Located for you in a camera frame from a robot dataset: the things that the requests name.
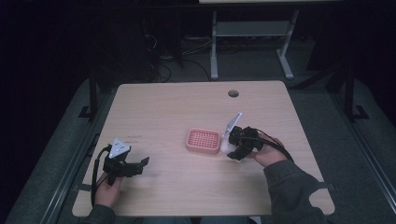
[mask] dark background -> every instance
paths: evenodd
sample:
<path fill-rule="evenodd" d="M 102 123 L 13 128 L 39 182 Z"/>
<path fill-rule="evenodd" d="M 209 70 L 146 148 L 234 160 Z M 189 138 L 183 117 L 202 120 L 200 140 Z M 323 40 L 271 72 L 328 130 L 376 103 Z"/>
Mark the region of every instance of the dark background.
<path fill-rule="evenodd" d="M 108 6 L 108 2 L 0 1 L 0 222 L 7 218 L 73 94 L 90 73 L 97 74 L 103 91 L 121 82 L 150 82 L 150 65 L 155 64 L 156 55 L 145 50 L 143 33 L 156 35 L 159 44 L 176 56 L 183 35 L 210 36 L 210 11 L 203 17 L 203 12 L 197 11 L 132 14 L 82 10 L 86 6 L 101 7 L 100 3 Z M 117 4 L 145 6 L 142 2 L 145 1 Z M 322 46 L 318 46 L 320 50 L 310 69 L 326 69 L 342 57 L 346 47 L 352 47 L 356 77 L 371 89 L 380 107 L 396 124 L 396 7 L 391 2 L 346 1 L 329 14 L 302 10 L 293 37 L 320 39 Z M 325 22 L 331 17 L 338 20 L 327 22 L 337 21 L 336 24 Z M 142 19 L 147 18 L 142 26 Z M 339 29 L 334 33 L 329 26 Z"/>

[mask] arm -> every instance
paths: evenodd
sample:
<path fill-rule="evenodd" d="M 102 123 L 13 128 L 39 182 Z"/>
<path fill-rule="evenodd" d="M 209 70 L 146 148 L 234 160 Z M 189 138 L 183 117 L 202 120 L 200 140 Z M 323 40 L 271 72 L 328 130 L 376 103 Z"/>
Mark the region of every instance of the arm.
<path fill-rule="evenodd" d="M 95 205 L 90 214 L 81 224 L 110 224 L 114 223 L 116 215 L 113 206 L 120 197 L 122 177 L 117 177 L 112 186 L 107 184 L 107 174 L 103 173 L 98 180 L 98 189 L 95 195 Z"/>
<path fill-rule="evenodd" d="M 260 137 L 273 141 L 264 135 Z M 309 196 L 318 189 L 318 181 L 312 175 L 267 145 L 250 157 L 264 167 L 275 223 L 326 223 L 322 211 L 309 202 Z"/>

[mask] pink basket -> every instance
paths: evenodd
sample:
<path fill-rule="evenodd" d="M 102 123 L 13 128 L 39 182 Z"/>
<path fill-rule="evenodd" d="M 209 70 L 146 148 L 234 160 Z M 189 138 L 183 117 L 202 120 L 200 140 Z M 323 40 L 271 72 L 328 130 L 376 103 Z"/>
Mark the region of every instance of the pink basket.
<path fill-rule="evenodd" d="M 219 153 L 220 133 L 204 129 L 190 129 L 186 145 L 188 151 L 216 155 Z"/>

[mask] hand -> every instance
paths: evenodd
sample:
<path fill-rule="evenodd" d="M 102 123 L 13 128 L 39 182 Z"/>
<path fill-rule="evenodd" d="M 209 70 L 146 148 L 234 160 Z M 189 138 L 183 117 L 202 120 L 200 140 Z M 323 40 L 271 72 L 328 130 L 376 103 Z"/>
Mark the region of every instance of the hand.
<path fill-rule="evenodd" d="M 277 143 L 280 144 L 283 147 L 283 144 L 277 139 L 274 138 L 271 139 L 268 136 L 266 136 L 265 134 L 259 133 L 259 137 L 262 139 L 265 139 L 267 141 L 273 142 L 273 143 Z M 273 163 L 276 163 L 278 161 L 285 161 L 287 160 L 286 156 L 283 155 L 283 153 L 281 153 L 280 151 L 274 149 L 271 146 L 268 146 L 266 144 L 264 144 L 264 146 L 262 147 L 262 150 L 258 151 L 258 152 L 251 152 L 248 156 L 249 158 L 254 159 L 256 162 L 258 162 L 261 166 L 263 167 L 267 167 Z"/>
<path fill-rule="evenodd" d="M 110 186 L 107 183 L 107 176 L 108 174 L 103 172 L 102 176 L 96 183 L 99 187 L 95 194 L 95 204 L 101 204 L 109 208 L 113 208 L 114 204 L 120 197 L 120 188 L 123 177 L 117 177 L 113 186 Z"/>

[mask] gray carpet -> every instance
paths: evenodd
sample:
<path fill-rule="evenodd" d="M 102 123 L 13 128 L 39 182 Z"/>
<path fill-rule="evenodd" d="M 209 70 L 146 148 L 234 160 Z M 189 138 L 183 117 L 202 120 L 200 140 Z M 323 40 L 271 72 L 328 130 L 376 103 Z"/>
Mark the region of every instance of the gray carpet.
<path fill-rule="evenodd" d="M 283 77 L 275 54 L 278 44 L 271 42 L 257 48 L 259 50 L 220 54 L 219 81 L 282 80 L 287 86 L 292 86 L 309 78 L 312 72 L 305 71 L 305 68 L 314 43 L 291 43 L 287 56 L 291 70 L 296 76 L 294 80 L 286 80 Z M 208 53 L 187 55 L 184 59 L 198 62 L 207 72 L 210 71 Z M 184 68 L 180 68 L 174 61 L 166 61 L 163 64 L 172 71 L 169 80 L 171 82 L 207 81 L 204 70 L 195 63 L 184 62 Z M 168 70 L 164 67 L 160 72 L 164 77 L 168 75 Z M 393 162 L 396 158 L 395 128 L 378 108 L 371 93 L 359 81 L 356 83 L 355 102 L 364 107 L 370 119 L 349 123 L 337 104 L 343 93 L 327 93 L 324 88 L 326 81 L 325 78 L 303 91 L 290 91 L 290 97 L 325 181 L 335 186 L 331 195 L 336 209 L 329 219 L 336 224 L 396 223 L 396 216 L 378 186 L 350 125 L 359 128 L 393 183 L 396 183 L 396 164 Z M 114 94 L 100 95 L 101 112 L 98 118 L 93 122 L 79 119 L 79 111 L 89 103 L 88 82 L 81 85 L 7 223 L 40 222 L 72 154 L 81 142 L 81 136 L 90 129 L 93 130 L 90 132 L 90 139 L 93 139 L 94 134 L 100 133 L 102 129 Z M 71 213 L 77 196 L 75 185 L 81 183 L 90 159 L 87 157 L 82 162 L 74 184 L 70 186 L 64 200 L 57 223 L 78 223 L 78 218 Z M 118 217 L 116 221 L 133 222 L 134 218 L 128 217 Z"/>

